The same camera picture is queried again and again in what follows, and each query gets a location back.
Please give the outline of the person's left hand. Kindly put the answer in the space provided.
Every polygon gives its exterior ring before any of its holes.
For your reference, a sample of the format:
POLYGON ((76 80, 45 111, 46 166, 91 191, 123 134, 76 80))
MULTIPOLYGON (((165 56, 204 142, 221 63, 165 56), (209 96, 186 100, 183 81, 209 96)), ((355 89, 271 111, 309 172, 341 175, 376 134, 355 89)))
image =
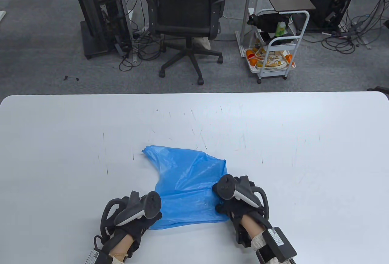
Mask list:
POLYGON ((118 251, 118 253, 123 254, 124 259, 131 258, 133 253, 139 249, 141 237, 152 225, 156 223, 156 221, 160 220, 162 216, 162 212, 159 212, 152 219, 141 217, 140 219, 134 219, 125 225, 115 227, 111 238, 103 244, 102 250, 105 253, 115 256, 117 253, 114 253, 113 250, 116 249, 119 243, 122 242, 126 236, 129 236, 132 238, 133 243, 127 248, 122 248, 122 250, 120 252, 118 251))

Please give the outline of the person's right hand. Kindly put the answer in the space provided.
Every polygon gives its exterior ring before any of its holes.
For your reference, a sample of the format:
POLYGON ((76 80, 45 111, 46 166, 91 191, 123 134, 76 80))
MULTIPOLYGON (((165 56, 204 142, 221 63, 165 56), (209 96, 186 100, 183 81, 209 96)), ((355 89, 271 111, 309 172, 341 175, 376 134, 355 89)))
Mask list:
POLYGON ((216 204, 215 211, 219 214, 227 215, 231 221, 234 218, 242 219, 244 215, 258 214, 260 217, 269 219, 269 206, 266 193, 260 187, 254 185, 254 182, 249 182, 250 187, 254 189, 254 192, 260 193, 262 201, 259 203, 259 207, 252 207, 250 204, 244 202, 243 200, 237 200, 232 198, 230 200, 223 200, 217 192, 217 184, 212 186, 212 191, 215 195, 220 198, 220 203, 216 204))

